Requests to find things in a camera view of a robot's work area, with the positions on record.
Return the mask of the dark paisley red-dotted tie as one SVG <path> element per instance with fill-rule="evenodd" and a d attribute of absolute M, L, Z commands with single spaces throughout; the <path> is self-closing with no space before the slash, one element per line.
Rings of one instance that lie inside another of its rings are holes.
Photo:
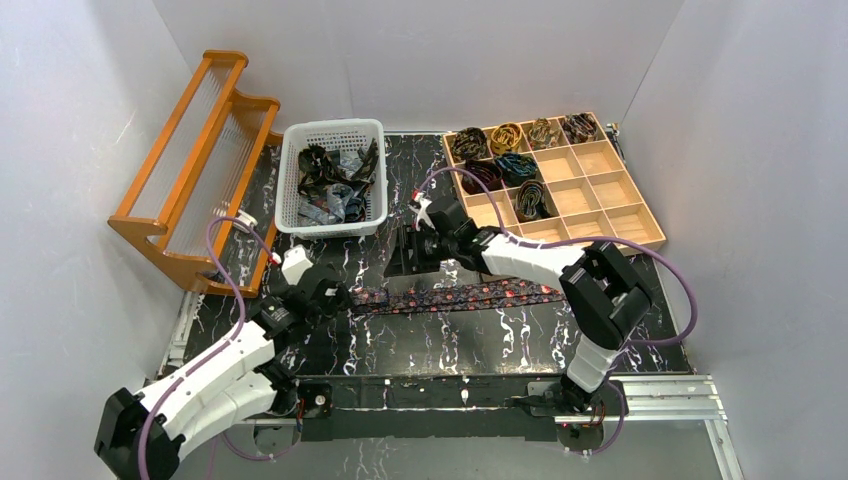
<path fill-rule="evenodd" d="M 409 289 L 358 289 L 352 293 L 354 314 L 412 314 L 503 309 L 565 301 L 565 295 L 529 280 L 507 278 L 483 283 Z"/>

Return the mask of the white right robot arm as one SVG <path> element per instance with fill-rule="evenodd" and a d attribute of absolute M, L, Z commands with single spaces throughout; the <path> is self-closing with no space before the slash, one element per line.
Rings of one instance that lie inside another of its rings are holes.
<path fill-rule="evenodd" d="M 604 240 L 586 247 L 519 240 L 496 227 L 477 226 L 452 197 L 431 201 L 417 193 L 410 208 L 416 218 L 398 230 L 385 276 L 431 273 L 442 262 L 455 260 L 470 271 L 513 277 L 563 294 L 580 338 L 554 400 L 566 412 L 587 411 L 654 304 L 620 250 Z"/>

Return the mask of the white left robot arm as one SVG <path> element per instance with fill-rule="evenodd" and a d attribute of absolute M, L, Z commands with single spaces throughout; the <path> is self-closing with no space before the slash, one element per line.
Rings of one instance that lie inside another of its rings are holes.
<path fill-rule="evenodd" d="M 330 388 L 301 385 L 283 358 L 289 344 L 351 305 L 332 265 L 284 268 L 245 321 L 207 350 L 136 393 L 109 396 L 95 454 L 119 479 L 169 479 L 190 452 L 242 420 L 326 415 Z"/>

